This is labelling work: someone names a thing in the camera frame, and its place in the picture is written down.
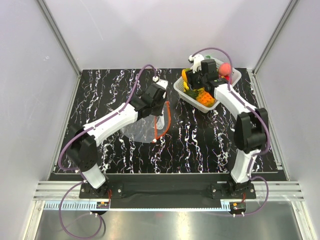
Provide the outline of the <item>clear zip top bag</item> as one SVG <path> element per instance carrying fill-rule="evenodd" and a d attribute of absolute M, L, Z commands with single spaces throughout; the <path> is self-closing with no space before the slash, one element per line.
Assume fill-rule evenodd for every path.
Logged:
<path fill-rule="evenodd" d="M 170 125 L 170 103 L 166 101 L 160 116 L 149 115 L 123 127 L 121 132 L 133 142 L 155 143 L 167 133 Z"/>

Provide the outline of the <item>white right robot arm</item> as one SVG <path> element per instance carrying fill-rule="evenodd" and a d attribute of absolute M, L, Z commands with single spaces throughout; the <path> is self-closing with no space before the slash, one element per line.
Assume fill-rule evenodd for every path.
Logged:
<path fill-rule="evenodd" d="M 237 147 L 236 160 L 227 183 L 228 195 L 239 198 L 250 187 L 252 169 L 264 147 L 270 146 L 268 112 L 245 101 L 232 85 L 232 77 L 222 77 L 214 59 L 201 54 L 189 57 L 192 64 L 185 73 L 192 90 L 204 89 L 220 102 L 236 120 L 234 143 Z"/>

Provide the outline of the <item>yellow orange papaya toy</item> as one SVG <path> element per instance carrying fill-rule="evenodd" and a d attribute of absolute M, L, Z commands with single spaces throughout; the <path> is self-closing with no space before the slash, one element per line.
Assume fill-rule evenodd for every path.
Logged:
<path fill-rule="evenodd" d="M 185 68 L 181 71 L 181 77 L 182 77 L 182 80 L 183 80 L 183 87 L 184 87 L 184 91 L 189 91 L 190 88 L 188 86 L 188 79 L 187 79 L 187 71 L 189 71 L 190 68 Z"/>

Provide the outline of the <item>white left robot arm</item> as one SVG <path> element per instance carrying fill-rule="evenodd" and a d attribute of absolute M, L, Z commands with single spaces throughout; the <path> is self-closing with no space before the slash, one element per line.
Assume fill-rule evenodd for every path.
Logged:
<path fill-rule="evenodd" d="M 74 136 L 64 147 L 64 154 L 95 197 L 103 198 L 108 193 L 107 178 L 98 166 L 98 147 L 107 138 L 122 131 L 132 141 L 154 143 L 168 131 L 171 117 L 167 87 L 168 82 L 160 79 L 100 119 L 72 127 Z"/>

